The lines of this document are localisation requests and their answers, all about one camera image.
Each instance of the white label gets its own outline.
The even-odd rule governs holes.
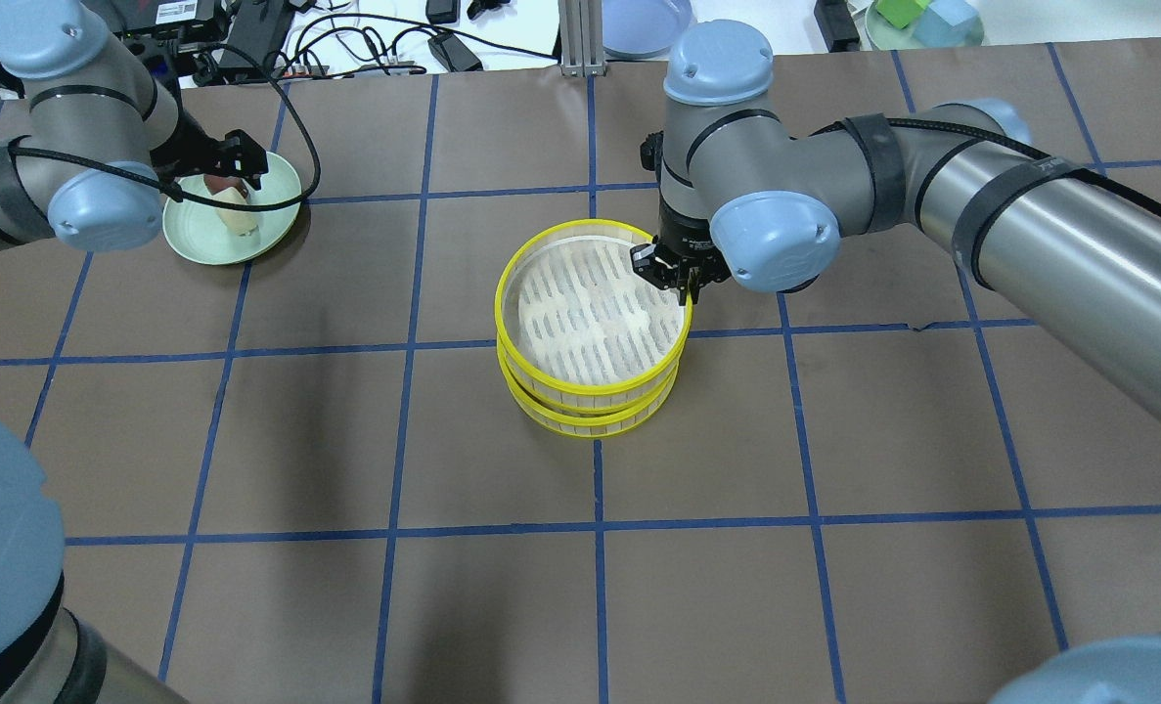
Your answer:
[[[154,23],[187,22],[196,17],[196,0],[181,0],[179,3],[161,3]]]

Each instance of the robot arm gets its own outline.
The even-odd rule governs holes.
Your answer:
[[[771,57],[758,31],[723,20],[675,46],[666,125],[642,148],[662,222],[630,254],[640,275],[682,303],[729,275],[793,293],[841,238],[910,222],[1161,419],[1160,217],[1063,159],[993,142],[1027,139],[996,100],[792,139],[766,98]]]
[[[0,0],[0,62],[22,79],[31,128],[0,142],[0,250],[57,236],[82,250],[127,250],[161,227],[156,188],[13,155],[49,149],[146,178],[239,175],[254,188],[262,146],[237,130],[210,138],[78,0]]]

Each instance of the light green plate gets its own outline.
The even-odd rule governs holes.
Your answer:
[[[201,175],[179,180],[181,188],[194,195],[210,196]],[[267,152],[267,173],[261,191],[250,191],[250,204],[280,203],[302,192],[302,181],[284,157]],[[210,206],[193,201],[167,201],[164,206],[164,237],[176,253],[192,263],[236,264],[262,254],[284,237],[294,225],[301,206],[255,213],[258,227],[247,235],[232,235]]]
[[[871,41],[873,49],[879,49],[881,52],[888,52],[889,49],[928,49],[928,45],[915,37],[915,27],[918,27],[918,23],[920,20],[915,20],[906,28],[893,27],[885,19],[885,15],[875,12],[874,5],[867,8],[866,13],[863,13],[863,28],[866,29],[866,38]],[[956,46],[979,46],[983,41],[985,22],[981,17],[975,17],[975,27]]]

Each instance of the stacked baskets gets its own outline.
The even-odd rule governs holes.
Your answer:
[[[498,361],[536,423],[563,436],[616,436],[666,400],[692,303],[630,271],[630,245],[649,240],[614,220],[575,220],[506,264],[493,304]]]

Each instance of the blue cube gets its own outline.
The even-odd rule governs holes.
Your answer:
[[[925,46],[958,46],[978,20],[979,13],[964,0],[932,0],[920,16],[915,37]]]

